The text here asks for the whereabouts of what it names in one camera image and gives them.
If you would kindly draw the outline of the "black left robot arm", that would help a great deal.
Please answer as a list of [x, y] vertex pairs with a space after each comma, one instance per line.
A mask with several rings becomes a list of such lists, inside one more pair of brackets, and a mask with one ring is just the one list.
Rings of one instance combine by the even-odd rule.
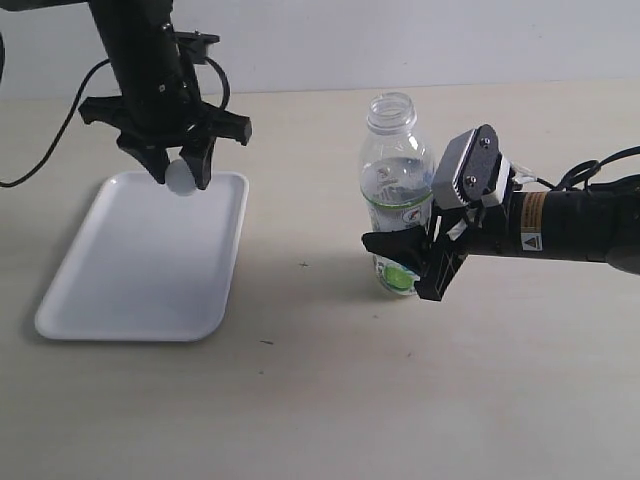
[[228, 111], [230, 85], [208, 55], [215, 34], [174, 28], [170, 1], [92, 1], [89, 8], [119, 85], [88, 97], [82, 120], [118, 130], [116, 144], [163, 184], [168, 149], [179, 151], [199, 190], [208, 187], [219, 138], [247, 145], [248, 117]]

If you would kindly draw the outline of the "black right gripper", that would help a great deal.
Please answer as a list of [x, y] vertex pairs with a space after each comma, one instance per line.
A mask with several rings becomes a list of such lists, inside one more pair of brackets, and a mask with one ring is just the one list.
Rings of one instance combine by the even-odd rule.
[[367, 232], [364, 248], [419, 275], [414, 283], [420, 299], [439, 302], [471, 255], [503, 256], [513, 250], [510, 206], [433, 209], [426, 227]]

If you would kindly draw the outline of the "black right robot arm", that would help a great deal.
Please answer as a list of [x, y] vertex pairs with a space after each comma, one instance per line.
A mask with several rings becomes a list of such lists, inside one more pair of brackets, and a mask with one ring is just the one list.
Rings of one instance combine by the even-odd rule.
[[639, 178], [586, 190], [512, 192], [474, 224], [462, 210], [436, 208], [428, 226], [368, 232], [367, 251], [407, 268], [420, 298], [439, 301], [468, 256], [605, 263], [639, 272]]

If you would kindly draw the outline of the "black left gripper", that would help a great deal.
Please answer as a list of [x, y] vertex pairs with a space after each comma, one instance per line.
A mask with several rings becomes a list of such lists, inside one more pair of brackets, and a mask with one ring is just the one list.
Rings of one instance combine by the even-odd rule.
[[211, 181], [215, 137], [243, 146], [249, 142], [250, 119], [205, 102], [193, 79], [121, 79], [119, 87], [119, 96], [86, 98], [79, 108], [81, 118], [87, 124], [101, 122], [133, 135], [118, 137], [118, 148], [160, 185], [166, 183], [170, 165], [167, 151], [141, 140], [166, 146], [186, 143], [180, 157], [199, 190], [206, 190]]

